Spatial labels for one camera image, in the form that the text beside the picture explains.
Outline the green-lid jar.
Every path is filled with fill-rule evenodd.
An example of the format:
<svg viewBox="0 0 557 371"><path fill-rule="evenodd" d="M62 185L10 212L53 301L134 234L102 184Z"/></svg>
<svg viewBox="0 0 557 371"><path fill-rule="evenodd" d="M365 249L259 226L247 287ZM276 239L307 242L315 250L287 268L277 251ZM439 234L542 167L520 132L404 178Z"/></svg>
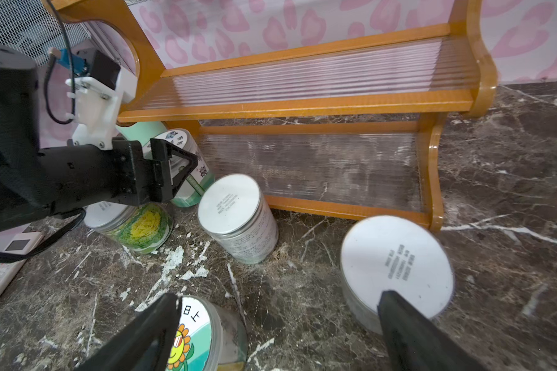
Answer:
<svg viewBox="0 0 557 371"><path fill-rule="evenodd" d="M171 200L171 203L179 208L196 206L201 201L206 190L215 181L215 175L205 162L196 141L188 131L182 128L165 131L158 134L156 139L164 139L172 145L176 145L176 147L197 156L196 168L187 176Z"/></svg>

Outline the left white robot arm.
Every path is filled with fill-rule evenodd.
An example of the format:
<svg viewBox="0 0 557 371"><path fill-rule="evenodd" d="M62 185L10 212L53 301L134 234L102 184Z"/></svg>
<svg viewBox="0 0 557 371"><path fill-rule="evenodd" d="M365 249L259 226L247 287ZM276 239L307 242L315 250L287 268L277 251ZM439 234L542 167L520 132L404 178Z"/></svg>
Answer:
<svg viewBox="0 0 557 371"><path fill-rule="evenodd" d="M130 206L175 196L197 157L163 139L152 139L145 158L136 141L107 134L96 144L78 139L40 148L37 66L0 45L0 232L48 216L67 221L29 253L0 252L0 263L41 254L76 228L87 206L113 201Z"/></svg>

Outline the green pen cup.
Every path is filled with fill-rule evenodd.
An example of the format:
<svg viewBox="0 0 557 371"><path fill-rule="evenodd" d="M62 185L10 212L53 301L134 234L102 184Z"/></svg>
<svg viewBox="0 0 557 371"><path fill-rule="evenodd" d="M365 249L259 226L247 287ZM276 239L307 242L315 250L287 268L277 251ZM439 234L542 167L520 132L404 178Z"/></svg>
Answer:
<svg viewBox="0 0 557 371"><path fill-rule="evenodd" d="M150 139L167 131L162 122L136 122L131 126L116 126L121 136L128 141L138 141L141 145L149 143Z"/></svg>

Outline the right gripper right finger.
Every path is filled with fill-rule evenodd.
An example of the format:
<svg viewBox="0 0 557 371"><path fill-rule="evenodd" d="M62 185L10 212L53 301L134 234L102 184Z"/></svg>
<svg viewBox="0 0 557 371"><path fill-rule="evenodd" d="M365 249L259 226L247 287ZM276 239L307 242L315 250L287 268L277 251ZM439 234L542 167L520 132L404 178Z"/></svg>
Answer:
<svg viewBox="0 0 557 371"><path fill-rule="evenodd" d="M377 310L393 370L485 371L398 292L383 292Z"/></svg>

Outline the green jar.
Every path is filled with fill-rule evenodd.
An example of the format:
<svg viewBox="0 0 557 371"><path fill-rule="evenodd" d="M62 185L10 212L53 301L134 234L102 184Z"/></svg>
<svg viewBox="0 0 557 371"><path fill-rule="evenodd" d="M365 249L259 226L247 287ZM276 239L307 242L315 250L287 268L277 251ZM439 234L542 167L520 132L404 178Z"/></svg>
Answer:
<svg viewBox="0 0 557 371"><path fill-rule="evenodd" d="M173 216L148 203L139 207L99 202L86 208L84 224L138 254L159 249L173 230Z"/></svg>

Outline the seed jar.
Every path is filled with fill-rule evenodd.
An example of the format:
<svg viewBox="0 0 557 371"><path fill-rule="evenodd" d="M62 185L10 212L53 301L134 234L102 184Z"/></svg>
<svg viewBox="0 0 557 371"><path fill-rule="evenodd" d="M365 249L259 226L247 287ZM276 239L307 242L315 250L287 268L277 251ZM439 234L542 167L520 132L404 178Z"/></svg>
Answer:
<svg viewBox="0 0 557 371"><path fill-rule="evenodd" d="M378 304L395 291L431 319L453 298L455 278L444 248L428 230L397 216L354 224L340 249L343 295L354 318L382 334Z"/></svg>
<svg viewBox="0 0 557 371"><path fill-rule="evenodd" d="M216 181L197 211L203 229L234 259L258 264L275 249L279 229L258 183L244 174Z"/></svg>

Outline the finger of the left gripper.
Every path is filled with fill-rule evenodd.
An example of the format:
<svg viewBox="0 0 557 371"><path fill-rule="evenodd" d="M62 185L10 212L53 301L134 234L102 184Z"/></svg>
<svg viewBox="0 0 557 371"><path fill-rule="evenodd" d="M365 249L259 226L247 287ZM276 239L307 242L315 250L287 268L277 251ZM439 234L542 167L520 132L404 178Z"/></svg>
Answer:
<svg viewBox="0 0 557 371"><path fill-rule="evenodd" d="M192 138L164 138L167 142L181 148L184 151L196 156L195 141ZM182 183L181 187L175 193L173 203L198 203L199 202L199 183L196 180L196 168L199 165L198 157L196 156L196 165L193 167L193 171ZM173 179L184 169L191 167L192 162L189 159L185 159L181 156L172 156L170 159L170 171L171 178Z"/></svg>

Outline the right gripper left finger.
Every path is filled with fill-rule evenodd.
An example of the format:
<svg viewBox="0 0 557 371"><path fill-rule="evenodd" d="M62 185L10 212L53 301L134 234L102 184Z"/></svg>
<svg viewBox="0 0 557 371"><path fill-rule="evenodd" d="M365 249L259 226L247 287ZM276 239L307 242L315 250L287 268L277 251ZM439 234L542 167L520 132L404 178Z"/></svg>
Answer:
<svg viewBox="0 0 557 371"><path fill-rule="evenodd" d="M165 370L181 307L181 297L165 293L76 369Z"/></svg>

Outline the white mesh side basket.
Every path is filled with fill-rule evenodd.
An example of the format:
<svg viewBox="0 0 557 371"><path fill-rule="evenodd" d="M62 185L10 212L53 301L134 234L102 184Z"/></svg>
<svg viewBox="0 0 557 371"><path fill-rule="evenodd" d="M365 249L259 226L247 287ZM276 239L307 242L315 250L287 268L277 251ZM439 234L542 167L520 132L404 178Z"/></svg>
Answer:
<svg viewBox="0 0 557 371"><path fill-rule="evenodd" d="M57 20L37 0L0 0L0 44L40 66L48 61L49 48L65 48Z"/></svg>

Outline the sunflower jar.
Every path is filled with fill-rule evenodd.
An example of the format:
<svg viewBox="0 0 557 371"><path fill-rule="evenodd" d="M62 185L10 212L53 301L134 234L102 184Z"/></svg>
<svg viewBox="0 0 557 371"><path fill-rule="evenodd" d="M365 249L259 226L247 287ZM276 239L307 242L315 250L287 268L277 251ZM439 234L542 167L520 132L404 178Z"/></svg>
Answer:
<svg viewBox="0 0 557 371"><path fill-rule="evenodd" d="M248 337L240 316L195 296L182 298L168 370L243 370Z"/></svg>

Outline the wooden three-tier shelf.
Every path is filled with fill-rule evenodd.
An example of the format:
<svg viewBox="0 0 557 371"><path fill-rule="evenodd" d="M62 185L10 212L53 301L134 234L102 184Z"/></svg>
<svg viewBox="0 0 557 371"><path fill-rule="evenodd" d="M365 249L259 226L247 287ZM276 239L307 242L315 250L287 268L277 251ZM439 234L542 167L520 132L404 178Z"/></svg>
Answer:
<svg viewBox="0 0 557 371"><path fill-rule="evenodd" d="M498 83L479 1L445 23L164 70L123 1L45 1L65 23L101 21L136 62L121 125L184 128L219 175L258 181L270 207L442 228L439 141L449 113L480 117Z"/></svg>

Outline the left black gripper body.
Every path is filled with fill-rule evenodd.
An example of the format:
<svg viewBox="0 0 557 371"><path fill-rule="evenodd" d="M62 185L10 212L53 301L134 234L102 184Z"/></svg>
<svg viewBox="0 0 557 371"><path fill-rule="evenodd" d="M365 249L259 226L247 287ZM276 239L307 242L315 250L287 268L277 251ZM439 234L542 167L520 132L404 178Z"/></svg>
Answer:
<svg viewBox="0 0 557 371"><path fill-rule="evenodd" d="M149 159L138 141L115 139L111 150L94 145L46 148L37 159L55 187L53 215L108 201L130 206L170 200L172 145L151 140Z"/></svg>

